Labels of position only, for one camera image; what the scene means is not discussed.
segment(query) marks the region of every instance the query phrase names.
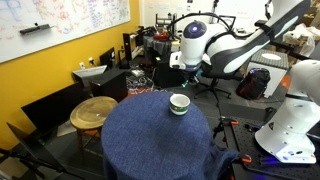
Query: round table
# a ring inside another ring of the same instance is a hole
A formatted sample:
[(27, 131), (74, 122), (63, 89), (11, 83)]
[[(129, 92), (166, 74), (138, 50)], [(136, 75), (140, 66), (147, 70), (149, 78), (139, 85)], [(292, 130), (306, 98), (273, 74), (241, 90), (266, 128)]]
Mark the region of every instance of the round table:
[(83, 153), (82, 134), (84, 131), (97, 130), (101, 127), (117, 101), (106, 96), (87, 99), (75, 107), (70, 115), (71, 124), (77, 129), (79, 150)]
[(201, 179), (204, 166), (214, 167), (205, 116), (193, 103), (185, 115), (173, 114), (171, 95), (135, 95), (109, 114), (101, 139), (107, 178)]

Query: floor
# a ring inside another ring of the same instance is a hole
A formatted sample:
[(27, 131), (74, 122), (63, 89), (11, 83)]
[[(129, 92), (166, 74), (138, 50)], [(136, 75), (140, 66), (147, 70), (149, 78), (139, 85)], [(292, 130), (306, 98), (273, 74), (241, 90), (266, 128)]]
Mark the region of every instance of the floor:
[[(209, 79), (201, 78), (200, 81), (210, 84)], [(284, 100), (284, 94), (286, 93), (286, 88), (282, 85), (279, 85), (273, 96), (269, 98), (262, 98), (256, 101), (248, 101), (239, 97), (235, 93), (235, 89), (238, 86), (239, 82), (237, 81), (220, 81), (219, 87), (222, 87), (226, 90), (232, 92), (231, 99), (226, 98), (225, 94), (219, 94), (221, 103), (231, 103), (241, 106), (255, 107), (255, 108), (267, 108), (274, 107), (279, 108), (282, 101)], [(211, 128), (215, 127), (218, 124), (218, 119), (220, 117), (219, 110), (216, 107), (216, 99), (211, 92), (205, 92), (200, 94), (197, 99), (194, 99), (193, 96), (195, 92), (201, 90), (203, 87), (195, 87), (189, 85), (187, 87), (174, 87), (167, 88), (166, 91), (171, 91), (174, 93), (181, 93), (187, 95), (191, 101), (198, 106), (198, 108), (204, 113), (207, 117), (208, 124)], [(216, 143), (219, 146), (225, 146), (222, 142), (222, 133), (220, 133), (216, 138)], [(104, 179), (104, 172), (102, 166), (102, 158), (90, 153), (85, 153), (85, 156), (81, 158), (81, 154), (77, 149), (77, 138), (76, 133), (70, 133), (62, 137), (55, 137), (55, 134), (52, 135), (46, 142), (45, 147), (53, 154), (54, 157), (70, 172), (73, 172), (77, 175), (80, 175), (86, 179)], [(101, 146), (99, 142), (93, 142), (89, 144), (89, 147), (93, 148), (94, 151), (101, 153)], [(77, 179), (66, 174), (54, 174), (51, 171), (51, 174), (48, 175), (49, 179)], [(28, 171), (21, 179), (37, 179), (32, 172)]]

